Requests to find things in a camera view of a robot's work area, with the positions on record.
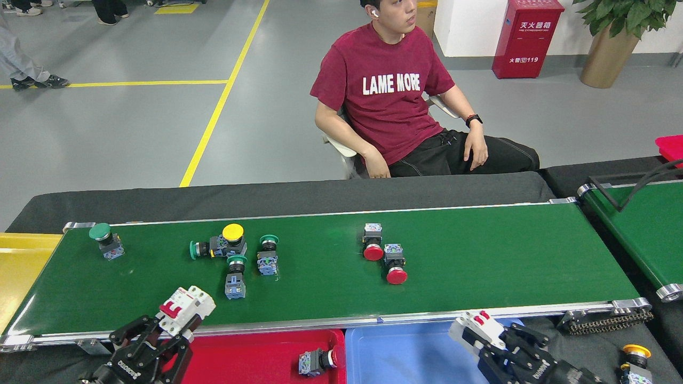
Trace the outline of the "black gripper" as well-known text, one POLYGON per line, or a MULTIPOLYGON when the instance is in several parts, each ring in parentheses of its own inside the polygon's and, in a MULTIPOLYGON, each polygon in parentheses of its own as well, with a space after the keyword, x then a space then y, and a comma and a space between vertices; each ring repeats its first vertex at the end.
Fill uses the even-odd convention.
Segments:
POLYGON ((543 333, 519 323, 503 326, 502 347, 495 347, 492 335, 480 335, 475 331, 463 331, 463 339, 475 347, 479 358, 478 368, 490 383, 603 383, 590 370, 578 369, 563 360, 541 357, 522 364, 505 359, 504 351, 514 352, 516 348, 548 351, 550 339, 543 333))
POLYGON ((193 331, 202 323, 202 316, 191 316, 176 325, 162 328, 172 337, 157 348, 161 335, 160 318, 139 316, 110 333, 113 348, 118 350, 110 360, 94 372, 83 372, 80 383, 178 383, 181 382, 193 357, 190 343, 193 331), (141 350, 140 355, 127 353, 124 347, 141 350))

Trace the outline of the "person's left hand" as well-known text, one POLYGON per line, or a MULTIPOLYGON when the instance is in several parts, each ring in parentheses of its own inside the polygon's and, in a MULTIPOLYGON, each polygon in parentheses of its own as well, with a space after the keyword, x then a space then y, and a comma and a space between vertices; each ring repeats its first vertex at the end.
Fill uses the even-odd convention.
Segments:
POLYGON ((469 132, 464 141, 464 161, 469 164, 469 170, 473 171, 488 160, 488 146, 485 141, 483 124, 473 120, 469 124, 469 132))

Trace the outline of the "person's right hand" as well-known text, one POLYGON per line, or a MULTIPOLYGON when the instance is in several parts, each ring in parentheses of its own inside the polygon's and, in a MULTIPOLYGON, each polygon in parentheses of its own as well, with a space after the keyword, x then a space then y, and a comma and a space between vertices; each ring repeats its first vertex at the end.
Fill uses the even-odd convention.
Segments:
POLYGON ((386 163, 386 160, 378 151, 369 151, 366 155, 362 155, 368 177, 370 178, 390 178, 390 168, 386 163))

